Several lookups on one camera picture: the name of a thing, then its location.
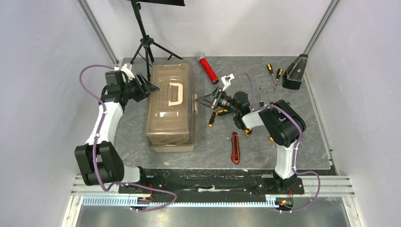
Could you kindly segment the translucent brown plastic toolbox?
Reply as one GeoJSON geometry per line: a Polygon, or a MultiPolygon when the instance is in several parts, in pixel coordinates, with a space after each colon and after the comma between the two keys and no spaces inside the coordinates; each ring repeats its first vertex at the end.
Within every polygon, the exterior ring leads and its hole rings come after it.
{"type": "Polygon", "coordinates": [[[191,152],[196,141],[196,89],[188,60],[156,61],[149,97],[146,139],[155,152],[191,152]]]}

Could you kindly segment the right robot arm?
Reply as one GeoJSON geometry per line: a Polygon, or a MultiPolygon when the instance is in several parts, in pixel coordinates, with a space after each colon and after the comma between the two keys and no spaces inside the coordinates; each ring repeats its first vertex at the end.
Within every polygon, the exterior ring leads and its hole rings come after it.
{"type": "Polygon", "coordinates": [[[277,162],[273,174],[273,187],[279,193],[287,192],[296,181],[297,143],[306,130],[305,121],[284,100],[251,108],[248,94],[236,92],[230,97],[221,88],[196,99],[215,113],[222,110],[233,115],[236,127],[245,132],[264,126],[277,144],[277,162]]]}

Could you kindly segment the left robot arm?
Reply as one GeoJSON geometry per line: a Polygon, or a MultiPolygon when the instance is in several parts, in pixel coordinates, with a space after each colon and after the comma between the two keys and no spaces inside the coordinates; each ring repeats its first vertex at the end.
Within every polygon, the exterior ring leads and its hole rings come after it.
{"type": "Polygon", "coordinates": [[[113,142],[117,124],[129,100],[140,102],[160,89],[142,74],[128,69],[106,72],[106,85],[97,98],[99,113],[94,129],[84,145],[77,146],[74,155],[85,185],[117,183],[124,179],[124,164],[113,142]]]}

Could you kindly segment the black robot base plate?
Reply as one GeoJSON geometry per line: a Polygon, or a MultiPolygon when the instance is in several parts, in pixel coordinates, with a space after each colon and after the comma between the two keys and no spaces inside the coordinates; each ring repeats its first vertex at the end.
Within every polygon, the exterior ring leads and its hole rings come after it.
{"type": "Polygon", "coordinates": [[[152,202],[263,202],[266,195],[307,195],[307,173],[281,183],[273,170],[263,169],[141,169],[134,186],[124,183],[122,194],[151,194],[152,202]]]}

